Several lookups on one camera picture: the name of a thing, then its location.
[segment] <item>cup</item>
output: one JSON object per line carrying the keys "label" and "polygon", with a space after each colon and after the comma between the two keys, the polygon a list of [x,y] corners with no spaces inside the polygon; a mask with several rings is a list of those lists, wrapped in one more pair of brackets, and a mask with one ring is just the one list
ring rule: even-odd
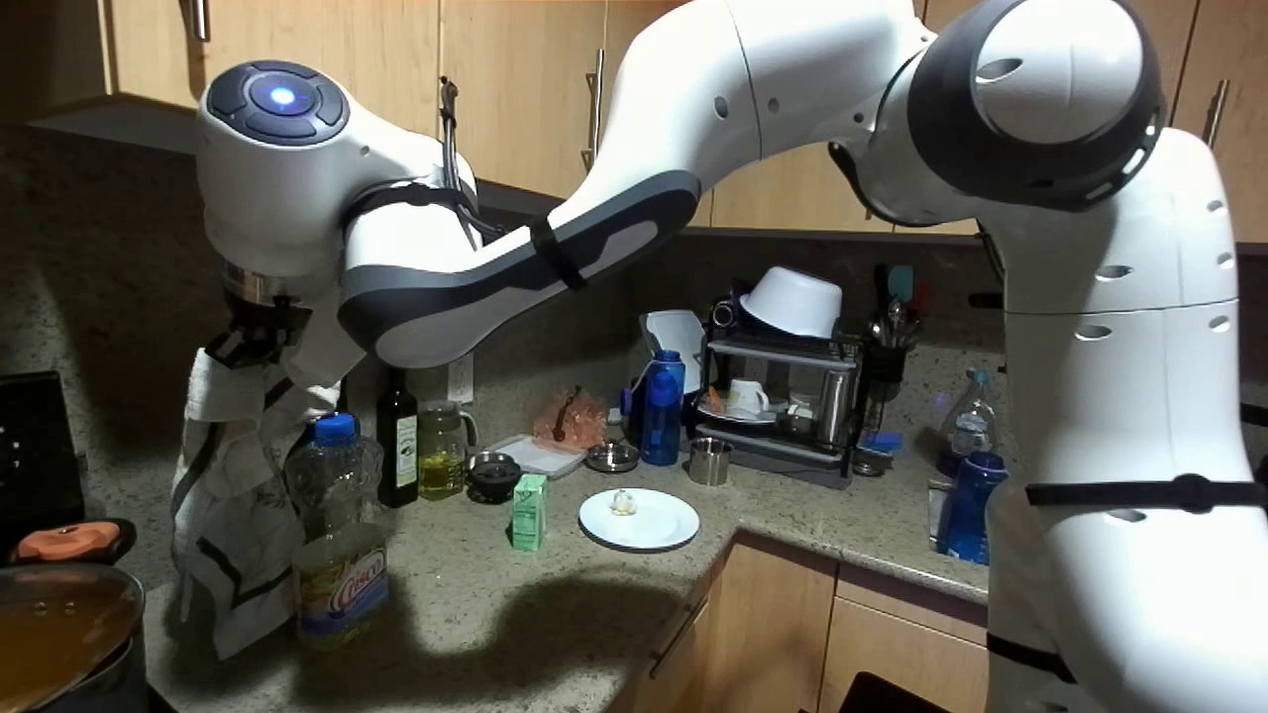
{"label": "cup", "polygon": [[769,395],[764,395],[760,382],[730,382],[726,412],[730,416],[744,416],[744,420],[764,416],[769,412]]}
{"label": "cup", "polygon": [[941,500],[936,552],[965,564],[989,564],[986,552],[986,502],[1005,477],[993,452],[976,452],[957,459],[954,485]]}
{"label": "cup", "polygon": [[684,459],[684,477],[693,485],[726,485],[726,467],[730,467],[730,445],[722,445],[718,436],[698,436],[690,439],[690,459]]}
{"label": "cup", "polygon": [[476,424],[459,403],[431,399],[418,409],[418,497],[447,500],[468,486]]}

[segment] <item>black band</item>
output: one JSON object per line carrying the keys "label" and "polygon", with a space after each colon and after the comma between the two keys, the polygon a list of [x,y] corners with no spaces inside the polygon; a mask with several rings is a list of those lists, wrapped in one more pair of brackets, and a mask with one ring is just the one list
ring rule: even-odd
{"label": "black band", "polygon": [[1205,517],[1212,509],[1268,509],[1262,485],[1212,485],[1197,472],[1155,485],[1035,485],[1031,509],[1180,509]]}
{"label": "black band", "polygon": [[390,203],[406,203],[406,208],[429,208],[429,203],[441,203],[441,208],[450,208],[455,214],[471,218],[476,208],[462,189],[431,189],[423,181],[379,181],[379,187],[369,187],[363,195],[355,195],[343,210],[340,210],[340,230],[349,236],[349,225],[369,214],[369,210],[379,210],[379,208],[390,208]]}
{"label": "black band", "polygon": [[548,218],[536,218],[528,225],[529,236],[529,246],[537,250],[537,257],[553,270],[553,276],[566,284],[566,290],[582,290],[585,276],[577,273],[577,265],[561,254],[561,246],[553,241],[553,230]]}
{"label": "black band", "polygon": [[1065,658],[1057,658],[1051,651],[1031,651],[1031,648],[1018,648],[1018,641],[993,638],[993,634],[986,634],[986,651],[993,658],[1005,658],[1005,661],[1018,661],[1018,665],[1031,665],[1031,670],[1046,670],[1046,675],[1052,675],[1052,679],[1073,684],[1073,675],[1068,675]]}

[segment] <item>white plate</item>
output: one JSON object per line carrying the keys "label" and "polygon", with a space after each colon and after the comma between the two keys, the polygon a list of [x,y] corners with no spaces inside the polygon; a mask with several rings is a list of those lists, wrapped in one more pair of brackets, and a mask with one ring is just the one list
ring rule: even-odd
{"label": "white plate", "polygon": [[582,533],[622,552],[669,552],[701,533],[701,517],[664,493],[608,486],[582,502]]}
{"label": "white plate", "polygon": [[701,403],[701,412],[705,412],[707,420],[730,420],[730,424],[777,424],[777,409],[764,409],[764,412],[718,412],[718,409],[705,409],[705,403]]}

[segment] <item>bowl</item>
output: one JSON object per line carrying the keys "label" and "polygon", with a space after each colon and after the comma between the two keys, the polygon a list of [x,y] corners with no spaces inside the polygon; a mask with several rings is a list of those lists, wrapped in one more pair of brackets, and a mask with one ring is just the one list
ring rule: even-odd
{"label": "bowl", "polygon": [[607,439],[585,449],[585,467],[602,477],[622,477],[637,467],[637,449],[626,439]]}
{"label": "bowl", "polygon": [[841,284],[773,265],[760,273],[751,292],[740,292],[740,311],[769,329],[833,340],[841,317]]}
{"label": "bowl", "polygon": [[505,452],[476,452],[468,459],[468,500],[505,502],[515,497],[521,467]]}

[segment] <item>pot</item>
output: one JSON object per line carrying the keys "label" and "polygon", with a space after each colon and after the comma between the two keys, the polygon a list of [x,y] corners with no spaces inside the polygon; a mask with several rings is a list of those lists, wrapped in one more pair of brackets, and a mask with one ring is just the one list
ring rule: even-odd
{"label": "pot", "polygon": [[142,585],[104,564],[0,571],[0,708],[147,708]]}

